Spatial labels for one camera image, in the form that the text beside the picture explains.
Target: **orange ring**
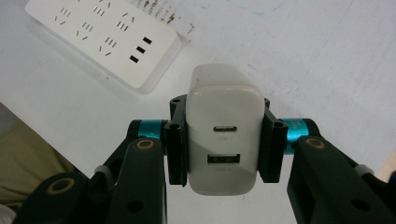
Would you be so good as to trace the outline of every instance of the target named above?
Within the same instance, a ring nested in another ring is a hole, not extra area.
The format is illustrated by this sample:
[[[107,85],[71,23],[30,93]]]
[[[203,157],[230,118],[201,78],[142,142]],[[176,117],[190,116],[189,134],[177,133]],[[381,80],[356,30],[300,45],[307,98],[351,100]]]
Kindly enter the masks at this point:
[[[151,149],[154,146],[154,142],[151,140],[142,140],[136,144],[136,147],[141,150]]]
[[[315,138],[306,139],[305,142],[306,142],[309,146],[315,147],[315,148],[319,148],[319,149],[322,149],[322,148],[325,148],[325,147],[326,147],[326,145],[325,145],[322,141],[320,141],[320,140],[318,140],[318,139],[315,139]]]
[[[61,183],[62,181],[66,181],[67,185],[64,188],[62,188],[62,189],[56,189],[55,186],[57,184]],[[47,192],[50,195],[62,194],[62,193],[67,192],[71,188],[73,188],[75,183],[76,183],[75,179],[73,179],[71,177],[65,177],[65,178],[56,180],[55,182],[52,182],[52,184],[50,184],[49,187],[47,188]]]

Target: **outlet socket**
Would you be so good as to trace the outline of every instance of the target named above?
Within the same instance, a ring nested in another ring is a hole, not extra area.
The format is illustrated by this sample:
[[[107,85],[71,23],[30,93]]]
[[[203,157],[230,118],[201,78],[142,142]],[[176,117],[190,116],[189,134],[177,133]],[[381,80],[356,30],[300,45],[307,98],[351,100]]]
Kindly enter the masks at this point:
[[[151,91],[181,49],[173,29],[123,0],[30,0],[25,10],[141,92]]]

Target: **white power strip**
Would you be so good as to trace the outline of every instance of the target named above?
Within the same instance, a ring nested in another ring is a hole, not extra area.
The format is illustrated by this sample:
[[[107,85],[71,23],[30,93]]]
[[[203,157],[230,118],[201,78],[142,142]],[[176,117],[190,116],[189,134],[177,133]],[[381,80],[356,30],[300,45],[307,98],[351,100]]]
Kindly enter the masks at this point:
[[[124,0],[30,0],[25,10],[142,92],[154,87],[181,49],[173,29]]]

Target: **white tabletop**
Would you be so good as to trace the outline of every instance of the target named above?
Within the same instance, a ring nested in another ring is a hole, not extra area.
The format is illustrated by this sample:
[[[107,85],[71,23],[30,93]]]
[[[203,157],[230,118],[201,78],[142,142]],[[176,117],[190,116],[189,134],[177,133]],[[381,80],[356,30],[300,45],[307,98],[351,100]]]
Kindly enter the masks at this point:
[[[131,1],[178,31],[183,48],[150,94],[121,85],[0,0],[0,102],[91,176],[133,119],[169,119],[202,63],[239,67],[279,118],[311,118],[335,146],[378,171],[396,148],[393,1]],[[238,197],[168,187],[169,223],[295,223],[281,183]]]

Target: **robotic arm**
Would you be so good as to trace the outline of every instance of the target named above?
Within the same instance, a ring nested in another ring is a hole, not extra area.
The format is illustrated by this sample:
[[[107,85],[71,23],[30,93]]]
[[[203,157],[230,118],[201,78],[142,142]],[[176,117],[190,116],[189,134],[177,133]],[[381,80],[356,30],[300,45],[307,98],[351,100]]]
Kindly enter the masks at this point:
[[[171,185],[184,187],[191,173],[186,103],[187,95],[170,101],[170,120],[133,120],[91,179],[70,173],[44,181],[14,223],[166,223],[163,156]],[[313,120],[277,119],[270,102],[263,105],[257,171],[264,183],[277,183],[283,155],[294,153],[288,194],[299,224],[396,223],[396,173],[388,183],[378,180],[323,138]],[[240,157],[208,154],[205,165]]]

